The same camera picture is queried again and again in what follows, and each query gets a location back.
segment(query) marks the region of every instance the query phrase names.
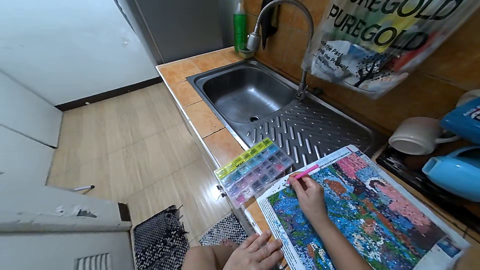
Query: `wooden floor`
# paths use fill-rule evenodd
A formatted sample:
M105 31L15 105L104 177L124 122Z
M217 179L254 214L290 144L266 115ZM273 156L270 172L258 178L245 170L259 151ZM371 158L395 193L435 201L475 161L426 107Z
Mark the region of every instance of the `wooden floor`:
M134 226L183 205L191 245L230 211L164 83L64 113L47 185L91 184L87 196L127 203Z

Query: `baseboard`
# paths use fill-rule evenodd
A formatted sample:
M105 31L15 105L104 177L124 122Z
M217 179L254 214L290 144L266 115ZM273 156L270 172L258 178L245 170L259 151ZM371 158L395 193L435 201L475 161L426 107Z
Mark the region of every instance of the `baseboard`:
M133 85L120 87L120 88L117 88L117 89L113 89L113 90L103 92L103 93L100 93L100 94L96 94L96 95L93 95L93 96L89 96L89 97L86 97L86 98L81 98L81 99L77 99L77 100L70 101L70 102L67 102L67 103L59 104L55 107L57 109L59 109L60 111L71 110L71 109L79 108L81 106L85 106L85 105L88 105L88 104L92 104L92 103L95 103L95 102L99 102L99 101L102 101L102 100L106 100L106 99L109 99L109 98L120 96L120 95L129 93L129 92L133 92L135 90L142 89L142 88L145 88L145 87L148 87L148 86L159 84L161 82L163 82L162 77L159 76L159 77L149 79L149 80L146 80L146 81L143 81L143 82L139 82L139 83L136 83L136 84L133 84Z
M120 220L132 221L132 218L130 217L130 209L128 208L128 206L124 203L118 203L118 206L119 206Z

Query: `green dish soap bottle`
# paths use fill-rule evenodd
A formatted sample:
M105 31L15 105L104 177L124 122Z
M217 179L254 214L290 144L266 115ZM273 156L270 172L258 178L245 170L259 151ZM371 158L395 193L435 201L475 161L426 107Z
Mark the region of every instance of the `green dish soap bottle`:
M245 38L247 34L245 33L245 10L243 8L243 0L238 0L237 8L233 13L233 46L235 51L239 49L245 49Z

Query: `diamond painting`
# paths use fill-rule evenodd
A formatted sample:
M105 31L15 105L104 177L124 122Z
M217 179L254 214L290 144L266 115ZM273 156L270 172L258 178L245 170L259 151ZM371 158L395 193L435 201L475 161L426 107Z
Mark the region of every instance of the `diamond painting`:
M374 269L413 269L434 246L438 249L435 256L448 250L440 255L448 260L461 252L442 228L362 157L366 158L359 151L347 151L310 175L324 187L329 218ZM303 215L295 191L283 187L265 199L259 203L262 211L267 212L268 202L277 227L288 237L303 267L334 269L320 237ZM267 222L275 231L272 220Z

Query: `blue plastic container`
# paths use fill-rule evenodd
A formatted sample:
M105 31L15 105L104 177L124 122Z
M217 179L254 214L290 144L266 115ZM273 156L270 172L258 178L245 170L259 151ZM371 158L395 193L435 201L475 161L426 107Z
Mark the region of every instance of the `blue plastic container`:
M449 112L440 121L440 126L465 140L480 144L480 98Z
M465 199L480 202L480 146L430 158L422 172L437 186Z

